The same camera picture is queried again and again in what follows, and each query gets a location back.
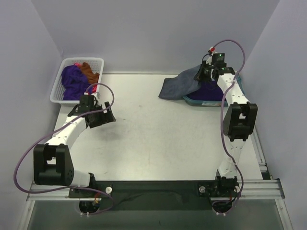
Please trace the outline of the grey towel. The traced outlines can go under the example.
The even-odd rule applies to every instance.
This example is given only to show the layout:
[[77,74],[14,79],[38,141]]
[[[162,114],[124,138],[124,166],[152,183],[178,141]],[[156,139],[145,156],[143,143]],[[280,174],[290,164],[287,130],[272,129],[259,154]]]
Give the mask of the grey towel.
[[165,78],[158,97],[175,101],[200,89],[201,83],[194,79],[200,67],[200,65],[197,65],[181,72],[174,78]]

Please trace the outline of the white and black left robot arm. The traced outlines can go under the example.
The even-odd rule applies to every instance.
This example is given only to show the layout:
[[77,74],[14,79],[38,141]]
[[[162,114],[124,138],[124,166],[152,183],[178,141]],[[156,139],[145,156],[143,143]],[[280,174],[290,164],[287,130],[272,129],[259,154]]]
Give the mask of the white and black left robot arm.
[[94,95],[82,95],[79,104],[68,113],[59,132],[45,144],[33,149],[34,182],[36,185],[90,187],[93,173],[74,168],[70,150],[79,135],[88,128],[115,122],[111,104],[101,105]]

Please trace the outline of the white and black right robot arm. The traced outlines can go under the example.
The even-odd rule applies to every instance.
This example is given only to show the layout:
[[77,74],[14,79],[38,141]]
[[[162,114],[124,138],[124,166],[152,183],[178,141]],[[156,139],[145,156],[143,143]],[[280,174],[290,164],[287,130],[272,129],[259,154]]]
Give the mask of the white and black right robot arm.
[[238,163],[242,149],[253,133],[258,107],[245,97],[237,82],[237,76],[224,62],[203,61],[194,77],[198,81],[216,82],[223,93],[220,130],[226,156],[217,170],[215,180],[201,185],[201,193],[205,190],[232,191],[238,187],[237,175],[242,174]]

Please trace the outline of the purple towel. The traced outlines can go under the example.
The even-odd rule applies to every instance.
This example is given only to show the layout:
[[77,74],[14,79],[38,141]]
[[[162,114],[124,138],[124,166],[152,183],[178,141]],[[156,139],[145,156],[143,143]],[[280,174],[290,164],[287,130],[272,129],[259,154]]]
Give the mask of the purple towel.
[[198,101],[221,101],[223,91],[218,87],[217,82],[202,82],[201,87],[187,95],[192,100]]
[[64,87],[63,100],[78,101],[90,86],[88,78],[76,65],[66,66],[61,74]]

